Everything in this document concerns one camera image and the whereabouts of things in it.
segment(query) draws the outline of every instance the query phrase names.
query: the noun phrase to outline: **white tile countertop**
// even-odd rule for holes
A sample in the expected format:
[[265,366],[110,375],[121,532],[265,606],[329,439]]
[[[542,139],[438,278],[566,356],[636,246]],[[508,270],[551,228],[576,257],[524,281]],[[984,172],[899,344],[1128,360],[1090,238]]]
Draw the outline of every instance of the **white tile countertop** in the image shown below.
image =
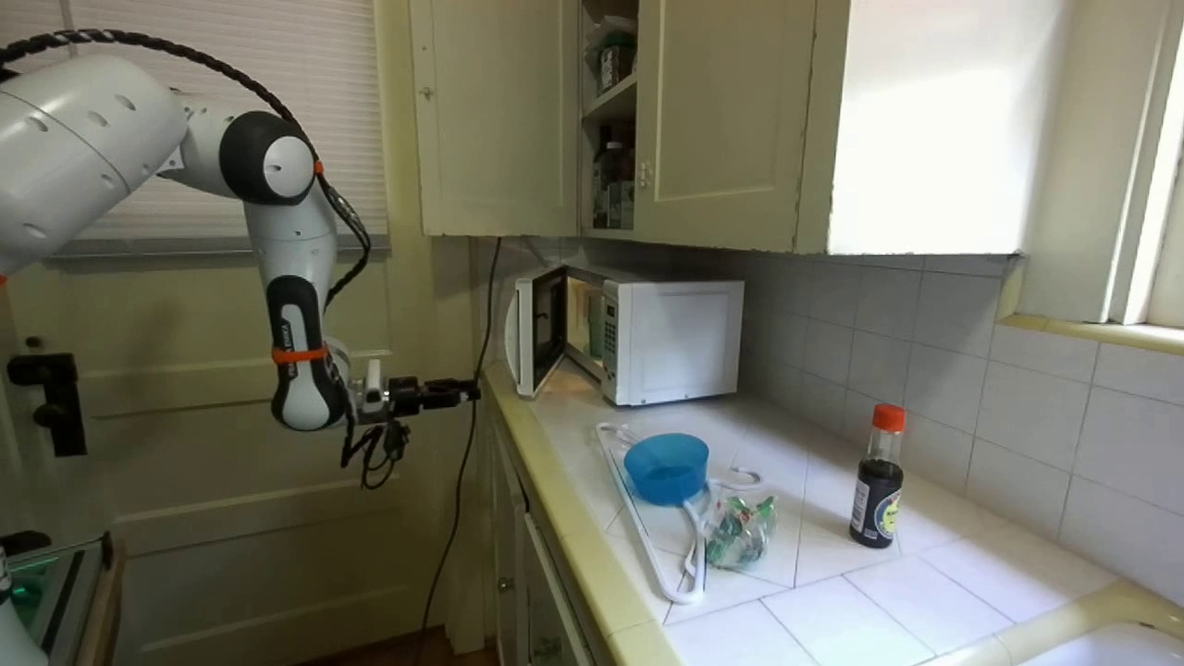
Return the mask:
[[[486,382],[619,661],[964,661],[974,643],[1126,584],[909,468],[896,545],[854,545],[854,446],[759,398],[615,412],[574,366],[551,368],[537,398],[496,366]],[[666,603],[639,546],[677,578],[693,530],[681,511],[639,507],[647,535],[634,535],[605,426],[693,433],[710,442],[710,476],[763,474],[764,555],[742,573],[710,571],[704,603]]]

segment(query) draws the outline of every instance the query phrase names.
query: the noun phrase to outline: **dark bottle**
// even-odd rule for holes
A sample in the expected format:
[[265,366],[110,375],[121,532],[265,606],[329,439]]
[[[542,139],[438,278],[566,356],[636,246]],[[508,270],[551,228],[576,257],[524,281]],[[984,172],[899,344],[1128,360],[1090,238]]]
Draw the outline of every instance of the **dark bottle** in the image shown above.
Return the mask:
[[859,458],[851,535],[867,546],[887,546],[899,514],[899,442],[907,430],[907,412],[896,404],[875,404],[867,451]]

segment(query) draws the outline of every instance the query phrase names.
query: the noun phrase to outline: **blue bowl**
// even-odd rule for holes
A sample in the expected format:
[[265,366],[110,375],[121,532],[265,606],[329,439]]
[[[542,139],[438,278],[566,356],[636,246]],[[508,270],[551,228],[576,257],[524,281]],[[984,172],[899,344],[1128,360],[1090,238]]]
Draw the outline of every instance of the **blue bowl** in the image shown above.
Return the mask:
[[689,433],[660,433],[624,451],[624,474],[639,500],[677,507],[708,482],[708,442]]

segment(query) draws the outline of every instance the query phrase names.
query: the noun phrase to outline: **lower cabinet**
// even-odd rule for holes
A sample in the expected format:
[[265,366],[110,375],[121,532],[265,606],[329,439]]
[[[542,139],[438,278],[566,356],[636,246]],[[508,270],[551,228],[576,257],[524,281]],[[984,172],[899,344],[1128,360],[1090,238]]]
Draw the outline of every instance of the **lower cabinet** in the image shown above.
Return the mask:
[[496,643],[502,666],[586,666],[594,659],[594,629],[574,603],[542,514],[519,476],[515,442],[496,426],[493,446],[493,584]]

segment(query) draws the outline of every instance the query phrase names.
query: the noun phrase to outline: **microwave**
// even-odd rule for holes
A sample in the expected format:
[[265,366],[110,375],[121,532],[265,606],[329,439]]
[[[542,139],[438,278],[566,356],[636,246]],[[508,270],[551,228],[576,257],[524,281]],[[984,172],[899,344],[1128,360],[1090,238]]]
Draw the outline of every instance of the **microwave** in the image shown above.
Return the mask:
[[742,281],[546,265],[512,285],[502,360],[519,396],[574,360],[615,408],[708,398],[735,393],[741,317]]

